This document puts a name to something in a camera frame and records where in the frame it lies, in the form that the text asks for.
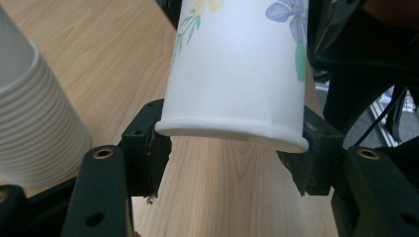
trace brass insert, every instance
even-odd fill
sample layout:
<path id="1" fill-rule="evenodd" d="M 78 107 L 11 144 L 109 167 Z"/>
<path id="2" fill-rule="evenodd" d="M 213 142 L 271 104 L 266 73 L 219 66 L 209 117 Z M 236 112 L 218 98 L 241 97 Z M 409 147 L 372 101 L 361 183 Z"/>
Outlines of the brass insert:
<path id="1" fill-rule="evenodd" d="M 100 149 L 93 154 L 93 158 L 102 160 L 111 157 L 114 154 L 114 150 L 109 148 Z"/>
<path id="2" fill-rule="evenodd" d="M 3 201 L 5 201 L 7 199 L 7 196 L 8 195 L 9 194 L 6 191 L 1 191 L 0 192 L 0 203 L 3 202 Z"/>
<path id="3" fill-rule="evenodd" d="M 357 153 L 360 156 L 362 156 L 362 157 L 364 157 L 366 159 L 369 159 L 369 160 L 377 160 L 377 159 L 379 159 L 379 155 L 376 152 L 372 151 L 372 150 L 359 149 L 359 150 L 357 150 Z"/>

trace purple flower print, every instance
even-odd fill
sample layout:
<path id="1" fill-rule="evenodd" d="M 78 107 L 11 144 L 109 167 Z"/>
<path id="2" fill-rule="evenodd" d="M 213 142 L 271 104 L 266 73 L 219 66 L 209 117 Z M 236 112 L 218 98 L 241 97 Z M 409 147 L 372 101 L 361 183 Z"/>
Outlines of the purple flower print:
<path id="1" fill-rule="evenodd" d="M 303 42 L 307 33 L 307 18 L 302 0 L 278 0 L 266 10 L 266 17 L 276 22 L 285 22 L 289 17 L 290 29 L 296 42 Z"/>

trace light wood surface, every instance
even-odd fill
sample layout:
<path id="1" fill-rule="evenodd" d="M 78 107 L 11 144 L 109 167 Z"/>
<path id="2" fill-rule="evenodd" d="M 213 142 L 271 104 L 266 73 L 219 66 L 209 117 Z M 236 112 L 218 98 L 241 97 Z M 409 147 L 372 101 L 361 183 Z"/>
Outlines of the light wood surface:
<path id="1" fill-rule="evenodd" d="M 118 143 L 140 108 L 164 97 L 175 31 L 153 0 L 0 3 L 40 48 L 92 147 Z M 310 80 L 306 103 L 320 113 Z M 330 197 L 301 197 L 275 151 L 220 139 L 172 141 L 159 198 L 133 199 L 143 237 L 337 236 Z"/>

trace screw hole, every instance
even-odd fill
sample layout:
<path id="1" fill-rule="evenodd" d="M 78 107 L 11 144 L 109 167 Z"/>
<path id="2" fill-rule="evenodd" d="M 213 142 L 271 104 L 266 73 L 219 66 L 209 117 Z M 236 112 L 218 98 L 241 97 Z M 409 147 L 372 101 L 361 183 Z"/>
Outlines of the screw hole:
<path id="1" fill-rule="evenodd" d="M 372 150 L 361 149 L 357 151 L 359 155 L 362 157 L 369 159 L 369 160 L 377 160 L 379 159 L 379 155 Z"/>
<path id="2" fill-rule="evenodd" d="M 111 157 L 114 154 L 114 151 L 111 149 L 101 149 L 93 154 L 93 158 L 95 159 L 106 159 Z"/>
<path id="3" fill-rule="evenodd" d="M 418 219 L 418 218 L 416 218 L 415 216 L 410 215 L 410 214 L 401 214 L 401 218 L 402 218 L 405 222 L 407 222 L 407 223 L 409 223 L 409 224 L 411 224 L 411 225 L 414 225 L 414 226 L 416 226 L 416 227 L 419 227 L 419 219 Z"/>
<path id="4" fill-rule="evenodd" d="M 142 135 L 142 130 L 132 131 L 131 134 L 134 134 L 134 135 Z"/>
<path id="5" fill-rule="evenodd" d="M 104 219 L 105 219 L 105 215 L 102 212 L 96 212 L 94 214 L 91 214 L 89 217 L 87 217 L 86 225 L 93 227 L 102 223 Z"/>

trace white plastic cup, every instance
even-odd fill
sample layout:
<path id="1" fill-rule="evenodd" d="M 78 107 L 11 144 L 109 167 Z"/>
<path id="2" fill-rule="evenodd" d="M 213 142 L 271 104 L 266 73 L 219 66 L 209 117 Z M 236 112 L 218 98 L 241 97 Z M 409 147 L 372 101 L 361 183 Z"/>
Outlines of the white plastic cup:
<path id="1" fill-rule="evenodd" d="M 0 88 L 18 83 L 34 58 L 30 42 L 0 5 Z"/>
<path id="2" fill-rule="evenodd" d="M 305 152 L 307 8 L 307 0 L 183 1 L 156 131 Z"/>

